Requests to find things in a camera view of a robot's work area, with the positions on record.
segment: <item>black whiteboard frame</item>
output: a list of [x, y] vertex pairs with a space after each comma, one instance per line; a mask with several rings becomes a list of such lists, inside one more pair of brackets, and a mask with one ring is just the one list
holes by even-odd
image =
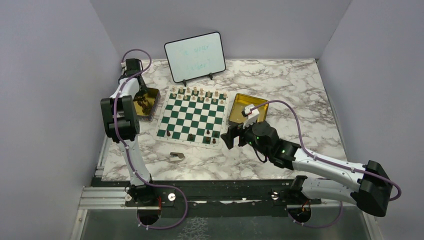
[[[208, 72], [208, 73], [207, 73], [207, 74], [205, 74], [205, 75], [195, 76], [195, 77], [190, 78], [190, 79], [183, 79], [182, 81], [175, 81], [175, 80], [174, 80], [174, 75], [173, 75], [173, 73], [172, 73], [172, 67], [171, 67], [171, 64], [170, 64], [170, 60], [168, 59], [167, 49], [165, 48], [165, 46], [166, 46], [167, 44], [171, 44], [171, 43], [175, 43], [175, 42], [179, 42], [179, 41], [184, 41], [184, 40], [187, 40], [187, 39], [194, 39], [194, 38], [197, 38], [197, 37], [202, 37], [202, 36], [205, 36], [205, 35], [209, 35], [209, 34], [216, 34], [216, 33], [218, 33], [218, 34], [219, 34], [219, 40], [220, 40], [220, 42], [221, 42], [222, 57], [224, 58], [224, 59], [223, 59], [223, 60], [224, 60], [224, 69], [223, 69], [222, 71]], [[202, 35], [197, 35], [197, 36], [187, 37], [187, 38], [180, 39], [180, 40], [170, 41], [170, 42], [167, 42], [167, 43], [165, 43], [165, 44], [163, 45], [163, 49], [165, 49], [166, 60], [168, 61], [169, 70], [171, 71], [172, 81], [173, 81], [174, 83], [176, 83], [176, 84], [182, 83], [184, 80], [185, 80], [185, 81], [189, 81], [189, 80], [193, 80], [193, 79], [198, 79], [198, 78], [201, 78], [201, 77], [209, 76], [210, 74], [222, 73], [222, 72], [224, 72], [225, 70], [227, 70], [227, 64], [226, 64], [226, 62], [225, 62], [225, 55], [224, 55], [223, 39], [221, 38], [221, 33], [220, 33], [219, 31], [209, 32], [209, 33], [205, 33], [205, 34], [202, 34]]]

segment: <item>gold tray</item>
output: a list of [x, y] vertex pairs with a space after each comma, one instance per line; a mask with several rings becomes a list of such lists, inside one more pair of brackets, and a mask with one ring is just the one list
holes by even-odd
[[157, 88], [147, 88], [147, 93], [143, 97], [135, 97], [133, 102], [135, 106], [135, 112], [137, 113], [138, 119], [146, 122], [151, 122], [155, 115], [156, 109], [158, 108], [161, 94]]
[[[235, 95], [234, 103], [232, 104], [231, 112], [229, 114], [228, 124], [230, 126], [234, 126], [243, 123], [247, 119], [247, 117], [244, 117], [242, 115], [242, 111], [245, 109], [245, 107], [250, 104], [258, 106], [259, 104], [263, 104], [265, 102], [268, 102], [268, 100], [237, 93]], [[261, 106], [260, 108], [258, 108], [258, 110], [259, 117], [257, 118], [257, 121], [265, 121], [265, 119], [267, 118], [268, 104]]]

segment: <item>white robotic arm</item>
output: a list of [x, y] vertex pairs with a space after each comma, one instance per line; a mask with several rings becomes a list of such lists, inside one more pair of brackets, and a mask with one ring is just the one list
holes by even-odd
[[292, 192], [289, 193], [293, 196], [296, 195], [294, 192], [301, 192], [302, 194], [297, 196], [306, 200], [337, 200], [355, 204], [364, 212], [377, 217], [386, 215], [394, 183], [389, 180], [379, 163], [370, 160], [367, 165], [363, 165], [341, 161], [280, 139], [277, 130], [266, 121], [257, 122], [258, 107], [260, 106], [247, 106], [242, 112], [247, 120], [237, 126], [230, 126], [227, 133], [221, 135], [228, 149], [234, 147], [234, 138], [239, 137], [239, 147], [250, 145], [255, 152], [265, 156], [265, 162], [269, 160], [279, 168], [324, 177], [297, 176], [293, 181]]

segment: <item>robotic arm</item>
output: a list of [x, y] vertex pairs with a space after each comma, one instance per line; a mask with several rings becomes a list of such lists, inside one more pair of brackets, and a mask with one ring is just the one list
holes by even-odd
[[[125, 63], [122, 64], [122, 76], [119, 78], [119, 86], [117, 90], [110, 97], [103, 98], [100, 101], [101, 114], [103, 116], [103, 124], [106, 135], [117, 143], [119, 150], [125, 158], [125, 163], [129, 168], [130, 183], [135, 186], [143, 186], [144, 182], [137, 178], [135, 172], [131, 170], [130, 165], [133, 165], [133, 169], [136, 169], [146, 182], [151, 181], [151, 175], [146, 168], [139, 147], [137, 135], [140, 133], [140, 122], [133, 103], [134, 98], [142, 97], [145, 93], [147, 93], [147, 87], [141, 75], [128, 80], [129, 76], [140, 72], [142, 69], [143, 66], [139, 59], [130, 58], [125, 60]], [[125, 86], [122, 90], [120, 90], [125, 81]], [[125, 154], [125, 145], [118, 139], [116, 134], [113, 118], [113, 106], [114, 100], [119, 91], [120, 94], [116, 109], [119, 135], [129, 149], [130, 159], [136, 159], [137, 161], [130, 162], [128, 160], [128, 156]]]
[[265, 156], [265, 161], [269, 160], [279, 168], [324, 177], [297, 176], [286, 198], [292, 195], [304, 201], [332, 199], [357, 205], [362, 211], [377, 217], [386, 215], [392, 185], [361, 173], [367, 171], [389, 179], [379, 163], [370, 160], [367, 165], [362, 165], [308, 151], [314, 155], [311, 157], [299, 144], [279, 138], [277, 130], [266, 121], [257, 122], [259, 111], [250, 111], [253, 107], [249, 105], [242, 112], [247, 117], [244, 123], [230, 126], [227, 133], [221, 135], [228, 149], [234, 147], [234, 138], [238, 137], [239, 147], [250, 145], [255, 152]]

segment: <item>silver screw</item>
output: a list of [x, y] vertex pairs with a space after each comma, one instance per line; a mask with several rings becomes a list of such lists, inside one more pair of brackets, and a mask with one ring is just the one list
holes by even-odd
[[170, 193], [169, 195], [168, 195], [168, 199], [172, 202], [172, 201], [174, 201], [175, 200], [175, 193]]
[[275, 192], [273, 192], [272, 194], [271, 194], [271, 198], [272, 198], [272, 200], [277, 200], [279, 197], [278, 197], [278, 193], [275, 191]]

